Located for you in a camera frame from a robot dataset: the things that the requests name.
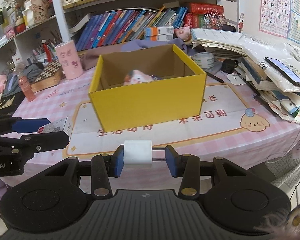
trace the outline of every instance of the pink tissue canister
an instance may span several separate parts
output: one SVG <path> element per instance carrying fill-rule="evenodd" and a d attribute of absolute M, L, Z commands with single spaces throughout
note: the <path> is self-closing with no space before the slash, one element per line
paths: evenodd
<path fill-rule="evenodd" d="M 83 73 L 82 65 L 74 45 L 74 41 L 60 43 L 55 47 L 58 60 L 66 75 L 66 79 L 75 79 Z"/>

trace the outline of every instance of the white cable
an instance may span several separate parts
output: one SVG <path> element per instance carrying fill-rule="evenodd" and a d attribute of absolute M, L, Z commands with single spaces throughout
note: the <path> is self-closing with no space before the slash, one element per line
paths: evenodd
<path fill-rule="evenodd" d="M 295 141 L 297 140 L 297 138 L 298 138 L 299 135 L 300 135 L 300 130 L 298 131 L 298 133 L 297 133 L 297 135 L 296 135 L 296 137 L 295 137 L 295 139 L 294 139 L 294 141 L 293 141 L 291 147 L 289 147 L 289 149 L 288 149 L 287 152 L 278 152 L 278 153 L 284 153 L 284 155 L 283 155 L 281 158 L 279 158 L 278 160 L 276 160 L 276 161 L 274 161 L 274 162 L 269 162 L 269 161 L 268 161 L 269 158 L 270 158 L 272 155 L 274 155 L 274 154 L 270 154 L 270 155 L 267 157 L 267 159 L 266 159 L 266 163 L 268 163 L 268 164 L 273 164 L 273 163 L 278 162 L 278 161 L 279 161 L 280 159 L 282 159 L 283 157 L 285 157 L 285 156 L 287 155 L 287 153 L 289 153 L 289 152 L 294 148 L 294 146 L 300 141 L 300 139 L 299 139 L 299 140 L 295 143 Z"/>

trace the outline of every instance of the pink checkered tablecloth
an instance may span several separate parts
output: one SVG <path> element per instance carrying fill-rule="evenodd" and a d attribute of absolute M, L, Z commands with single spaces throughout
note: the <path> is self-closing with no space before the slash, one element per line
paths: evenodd
<path fill-rule="evenodd" d="M 62 80 L 55 87 L 37 92 L 36 99 L 32 102 L 28 102 L 25 99 L 16 110 L 14 116 L 22 118 L 48 118 L 51 122 L 67 116 L 72 117 L 78 104 L 89 100 L 88 90 L 93 72 L 94 68 L 85 71 L 77 79 Z M 203 161 L 211 161 L 215 156 L 223 156 L 246 169 L 265 162 L 269 155 L 272 157 L 283 156 L 283 152 L 286 152 L 295 140 L 300 130 L 300 125 L 289 123 L 280 117 L 273 117 L 272 114 L 252 98 L 253 92 L 247 85 L 232 85 L 227 80 L 225 74 L 221 72 L 217 76 L 231 86 L 232 90 L 236 94 L 239 94 L 248 103 L 249 107 L 256 109 L 257 114 L 268 120 L 270 127 L 267 127 L 262 132 L 250 132 L 246 130 L 223 138 L 191 143 L 177 147 L 176 150 L 178 153 L 191 153 L 199 156 Z M 219 83 L 208 77 L 207 84 Z M 11 133 L 9 136 L 19 138 L 21 135 Z M 294 147 L 293 153 L 295 156 L 300 155 L 300 141 Z M 62 158 L 62 150 L 38 154 L 35 158 L 27 162 L 23 175 L 1 179 L 7 184 L 14 186 L 61 161 Z M 164 162 L 156 162 L 153 163 L 151 169 L 124 169 L 121 177 L 115 180 L 111 179 L 111 183 L 114 188 L 141 189 L 144 185 L 148 185 L 146 188 L 150 189 L 164 188 L 167 185 L 175 184 L 176 179 L 171 178 Z"/>

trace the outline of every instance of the yellow cardboard box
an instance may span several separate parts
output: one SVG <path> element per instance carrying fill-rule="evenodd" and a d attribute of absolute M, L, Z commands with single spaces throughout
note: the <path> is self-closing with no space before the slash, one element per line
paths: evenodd
<path fill-rule="evenodd" d="M 138 69 L 163 78 L 123 86 Z M 89 97 L 105 132 L 200 114 L 206 73 L 176 45 L 102 55 Z"/>

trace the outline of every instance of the phone screen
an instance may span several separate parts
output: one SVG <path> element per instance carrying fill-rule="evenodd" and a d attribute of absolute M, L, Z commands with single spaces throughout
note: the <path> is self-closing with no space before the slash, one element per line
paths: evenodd
<path fill-rule="evenodd" d="M 267 58 L 270 62 L 277 65 L 281 70 L 283 70 L 294 82 L 300 83 L 300 78 L 290 70 L 286 65 L 275 58 Z"/>

